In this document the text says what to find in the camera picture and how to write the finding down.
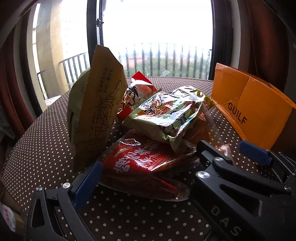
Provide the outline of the red cartoon snack bag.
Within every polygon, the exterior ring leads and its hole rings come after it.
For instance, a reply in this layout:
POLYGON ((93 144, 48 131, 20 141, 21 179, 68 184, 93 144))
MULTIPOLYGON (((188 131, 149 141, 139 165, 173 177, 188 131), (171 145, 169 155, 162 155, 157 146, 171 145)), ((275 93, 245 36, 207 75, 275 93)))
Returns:
POLYGON ((117 121, 122 123, 136 108, 157 92, 155 86, 140 72, 131 78, 117 112, 117 121))

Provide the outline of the orange cardboard box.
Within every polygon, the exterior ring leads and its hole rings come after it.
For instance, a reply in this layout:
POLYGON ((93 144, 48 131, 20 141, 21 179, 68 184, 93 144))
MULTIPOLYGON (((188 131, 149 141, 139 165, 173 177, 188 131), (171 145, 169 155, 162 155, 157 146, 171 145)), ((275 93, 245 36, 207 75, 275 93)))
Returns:
POLYGON ((218 63, 211 97, 242 140, 275 152, 295 147, 295 103, 270 83, 218 63))

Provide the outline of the brown polka dot tablecloth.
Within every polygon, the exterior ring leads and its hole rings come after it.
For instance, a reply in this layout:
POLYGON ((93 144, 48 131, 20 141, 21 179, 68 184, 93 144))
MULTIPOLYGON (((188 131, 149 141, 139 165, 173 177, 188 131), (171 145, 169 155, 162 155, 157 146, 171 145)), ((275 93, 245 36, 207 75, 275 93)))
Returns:
MULTIPOLYGON (((27 218, 36 187, 60 187, 76 178, 60 97, 27 129, 4 164, 1 181, 27 218)), ((204 240, 210 223, 192 202, 136 197, 97 185, 80 215, 97 240, 204 240)))

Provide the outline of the red flat snack packet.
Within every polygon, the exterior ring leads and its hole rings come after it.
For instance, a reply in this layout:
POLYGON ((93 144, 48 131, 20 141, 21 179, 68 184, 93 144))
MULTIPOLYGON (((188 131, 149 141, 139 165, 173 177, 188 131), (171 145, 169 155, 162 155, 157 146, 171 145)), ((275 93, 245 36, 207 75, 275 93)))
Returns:
POLYGON ((209 164, 186 140, 175 152, 169 144, 131 130, 103 153, 100 183, 136 196, 179 201, 188 197, 189 187, 178 175, 209 164))

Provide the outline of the green cartoon snack bag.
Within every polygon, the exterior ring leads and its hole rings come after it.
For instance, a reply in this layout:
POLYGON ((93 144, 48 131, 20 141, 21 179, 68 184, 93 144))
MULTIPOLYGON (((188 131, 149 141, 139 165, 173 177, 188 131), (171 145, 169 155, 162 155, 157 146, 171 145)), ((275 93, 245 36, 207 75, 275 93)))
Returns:
POLYGON ((189 85, 170 93, 161 90, 129 114, 123 125, 156 142, 169 144, 177 152, 185 132, 214 105, 209 96, 189 85))

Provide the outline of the brown curtain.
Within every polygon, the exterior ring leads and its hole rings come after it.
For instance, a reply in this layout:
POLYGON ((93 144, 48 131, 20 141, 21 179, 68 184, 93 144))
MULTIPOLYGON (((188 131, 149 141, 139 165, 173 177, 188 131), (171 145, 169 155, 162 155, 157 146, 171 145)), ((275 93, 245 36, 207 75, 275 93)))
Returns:
POLYGON ((249 73, 284 91, 289 66, 287 29, 263 1, 246 1, 251 30, 249 73))

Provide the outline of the tall brown snack bag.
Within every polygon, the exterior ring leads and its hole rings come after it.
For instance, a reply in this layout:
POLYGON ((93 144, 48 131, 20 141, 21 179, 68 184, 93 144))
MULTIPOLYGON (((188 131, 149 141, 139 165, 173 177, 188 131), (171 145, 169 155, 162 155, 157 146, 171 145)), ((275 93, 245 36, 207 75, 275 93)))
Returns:
POLYGON ((75 172, 105 150, 126 89, 122 64, 109 48, 97 45, 91 67, 81 73, 69 93, 67 124, 75 172))

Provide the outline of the balcony metal railing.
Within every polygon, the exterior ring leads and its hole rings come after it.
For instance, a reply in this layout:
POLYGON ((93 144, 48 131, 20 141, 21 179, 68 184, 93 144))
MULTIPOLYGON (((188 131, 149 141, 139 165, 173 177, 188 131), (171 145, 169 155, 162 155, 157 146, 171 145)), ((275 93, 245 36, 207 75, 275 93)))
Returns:
MULTIPOLYGON (((33 45, 34 64, 44 99, 67 92, 80 74, 90 67, 87 52, 78 53, 57 62, 54 67, 41 61, 37 45, 33 45)), ((212 50, 165 47, 124 49, 117 58, 123 65, 126 77, 140 71, 145 76, 172 76, 208 79, 212 50)))

